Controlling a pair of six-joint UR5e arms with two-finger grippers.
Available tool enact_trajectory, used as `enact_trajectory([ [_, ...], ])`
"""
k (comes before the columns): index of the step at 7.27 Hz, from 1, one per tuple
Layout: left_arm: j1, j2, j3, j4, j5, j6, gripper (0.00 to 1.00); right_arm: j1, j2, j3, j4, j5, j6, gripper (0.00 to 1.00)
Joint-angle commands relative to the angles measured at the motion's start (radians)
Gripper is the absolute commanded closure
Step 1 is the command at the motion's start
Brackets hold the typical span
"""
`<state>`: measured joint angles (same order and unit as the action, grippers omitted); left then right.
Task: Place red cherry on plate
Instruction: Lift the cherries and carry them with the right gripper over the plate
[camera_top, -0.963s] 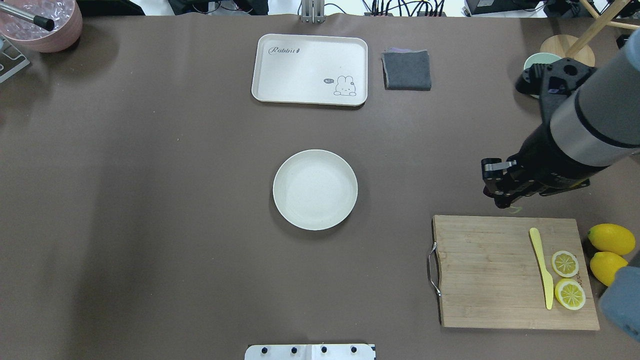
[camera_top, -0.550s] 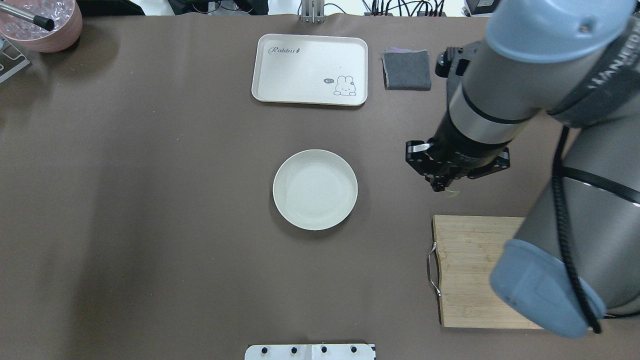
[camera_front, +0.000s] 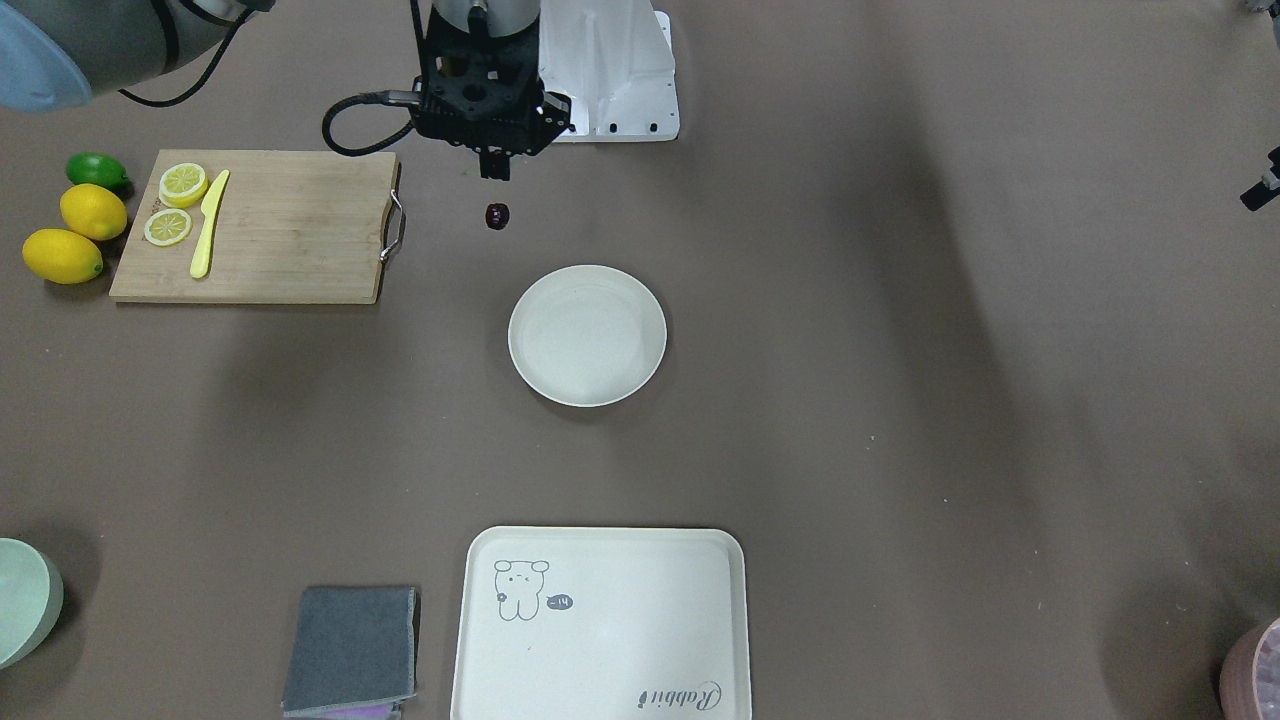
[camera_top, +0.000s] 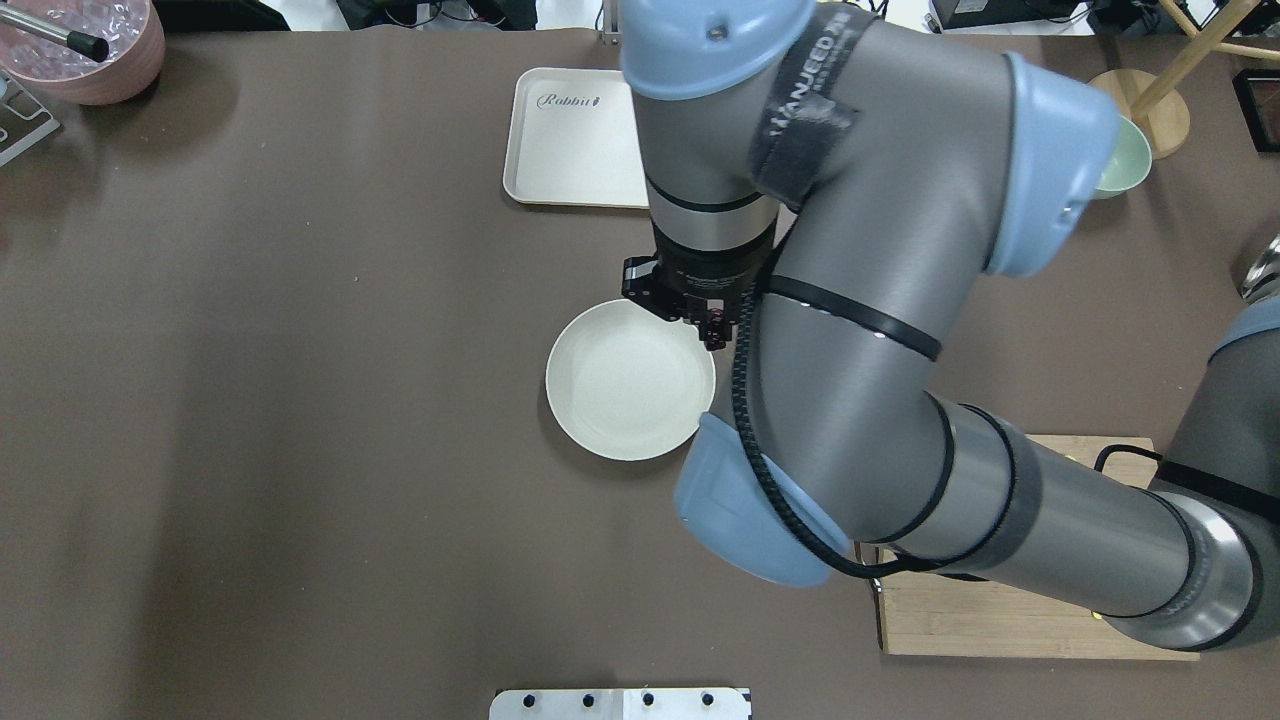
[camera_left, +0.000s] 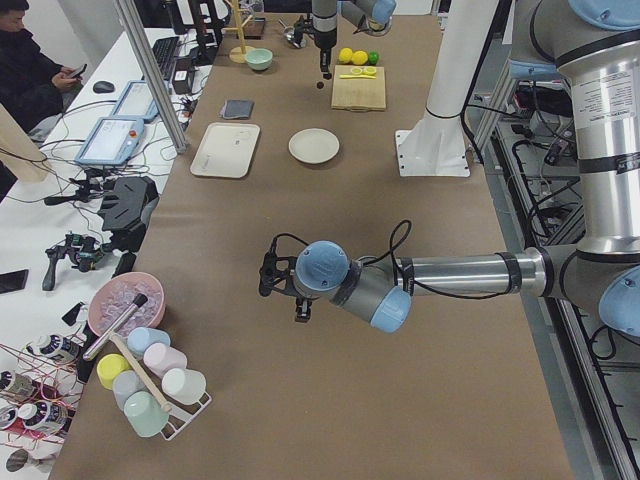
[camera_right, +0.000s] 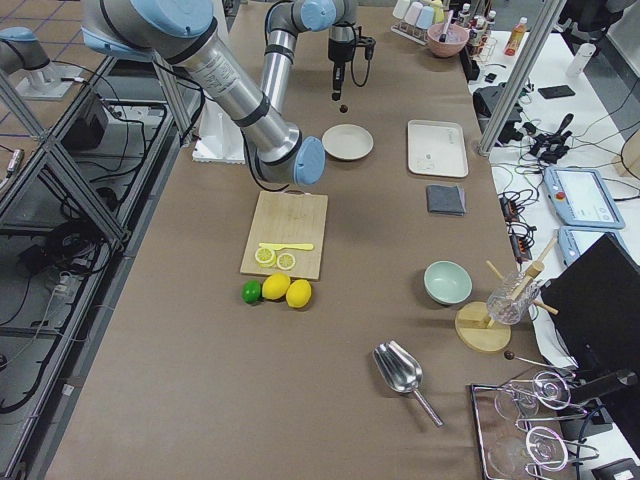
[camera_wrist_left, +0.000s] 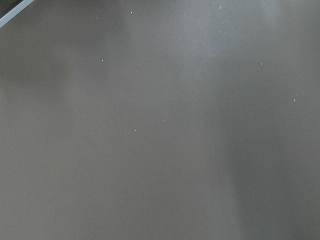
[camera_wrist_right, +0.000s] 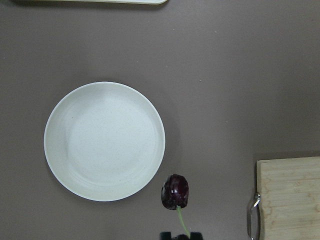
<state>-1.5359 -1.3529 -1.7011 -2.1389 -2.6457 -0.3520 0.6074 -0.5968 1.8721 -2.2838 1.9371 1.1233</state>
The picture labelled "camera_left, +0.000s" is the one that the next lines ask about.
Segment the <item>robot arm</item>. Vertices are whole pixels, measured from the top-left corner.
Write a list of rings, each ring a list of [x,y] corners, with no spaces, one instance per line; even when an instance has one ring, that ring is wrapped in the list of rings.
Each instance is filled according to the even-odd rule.
[[[394,0],[313,0],[310,32],[319,49],[323,78],[332,78],[331,55],[337,45],[339,16],[353,25],[357,33],[378,37],[386,35],[390,30],[395,9]]]
[[[585,233],[574,245],[458,258],[350,258],[337,244],[296,256],[266,253],[259,292],[296,301],[307,321],[326,299],[385,332],[416,295],[484,300],[528,292],[571,302],[606,326],[639,332],[639,5],[635,1],[520,1],[516,75],[556,72],[571,88]]]

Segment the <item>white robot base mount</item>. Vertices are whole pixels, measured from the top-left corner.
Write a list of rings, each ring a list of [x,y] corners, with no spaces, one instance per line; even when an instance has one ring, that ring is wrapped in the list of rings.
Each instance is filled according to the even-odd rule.
[[[402,177],[468,177],[463,120],[491,30],[509,1],[453,1],[442,36],[425,113],[410,130],[396,132]]]

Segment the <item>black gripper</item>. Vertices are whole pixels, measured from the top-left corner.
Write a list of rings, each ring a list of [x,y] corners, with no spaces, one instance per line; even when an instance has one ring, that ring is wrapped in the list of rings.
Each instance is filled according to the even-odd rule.
[[[331,65],[331,49],[320,49],[320,70],[321,71],[329,71]],[[332,74],[330,72],[322,72],[322,77],[324,80],[331,80]]]
[[[272,292],[277,292],[297,298],[295,321],[307,323],[311,319],[312,300],[317,300],[318,296],[301,293],[296,289],[293,282],[293,271],[297,258],[293,256],[280,257],[277,254],[277,242],[278,239],[273,238],[269,250],[264,255],[259,270],[258,292],[262,297],[268,297]]]

